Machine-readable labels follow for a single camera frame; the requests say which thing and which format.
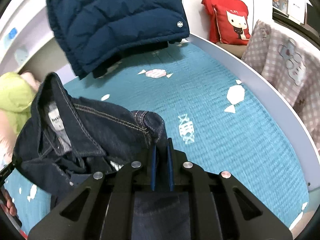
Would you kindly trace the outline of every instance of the teal bedsheet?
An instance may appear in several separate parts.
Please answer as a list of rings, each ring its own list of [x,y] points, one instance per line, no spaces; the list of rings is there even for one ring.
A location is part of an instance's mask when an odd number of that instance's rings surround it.
[[[176,43],[113,68],[65,88],[73,97],[104,97],[129,110],[157,112],[174,147],[190,161],[206,171],[230,171],[288,227],[301,213],[308,190],[292,146],[245,85],[236,113],[224,111],[237,78],[220,62],[191,43]]]

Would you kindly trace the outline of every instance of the jacket collar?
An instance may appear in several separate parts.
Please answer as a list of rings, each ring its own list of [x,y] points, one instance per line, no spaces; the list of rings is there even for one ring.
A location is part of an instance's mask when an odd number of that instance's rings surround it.
[[[58,156],[63,155],[63,147],[60,146],[59,140],[55,139],[55,133],[50,130],[45,131],[45,126],[41,120],[40,109],[50,101],[55,101],[57,104],[65,131],[71,142],[72,152],[77,157],[105,155],[105,151],[90,136],[84,127],[70,101],[70,96],[63,88],[60,78],[56,73],[49,73],[46,76],[31,105],[31,119],[36,129],[37,150],[40,155],[42,154],[40,152],[40,143],[41,140],[44,140],[45,138],[49,140],[49,143]]]

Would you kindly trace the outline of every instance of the white bed frame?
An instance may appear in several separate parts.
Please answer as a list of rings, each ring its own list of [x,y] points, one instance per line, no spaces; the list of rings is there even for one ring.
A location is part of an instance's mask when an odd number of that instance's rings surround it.
[[[219,46],[194,34],[191,34],[187,40],[220,61],[252,91],[293,146],[300,161],[308,190],[319,188],[320,157],[316,146],[300,117],[280,93],[251,67]],[[76,78],[70,65],[65,65],[56,72],[63,84]]]

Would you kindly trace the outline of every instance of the denim jacket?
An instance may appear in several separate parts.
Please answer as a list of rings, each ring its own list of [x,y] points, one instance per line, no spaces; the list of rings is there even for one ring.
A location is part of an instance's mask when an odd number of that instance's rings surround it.
[[[31,118],[18,136],[13,154],[18,170],[31,182],[63,198],[90,174],[115,172],[134,161],[154,140],[166,153],[163,119],[148,111],[102,101],[72,98],[56,73],[45,78],[32,102]]]

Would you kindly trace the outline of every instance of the metal screw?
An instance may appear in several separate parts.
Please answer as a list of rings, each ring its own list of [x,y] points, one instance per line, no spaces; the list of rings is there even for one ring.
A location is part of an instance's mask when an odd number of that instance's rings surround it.
[[[221,172],[221,176],[225,179],[229,179],[231,177],[231,173],[229,171]]]
[[[141,162],[139,162],[139,161],[134,161],[134,162],[131,163],[131,166],[132,166],[133,168],[140,168],[140,167],[141,167]]]
[[[94,175],[94,179],[101,179],[103,177],[103,173],[101,171],[97,171]]]
[[[191,163],[191,162],[183,163],[183,167],[185,167],[186,169],[190,169],[190,168],[192,168],[192,166],[193,166],[193,163]]]

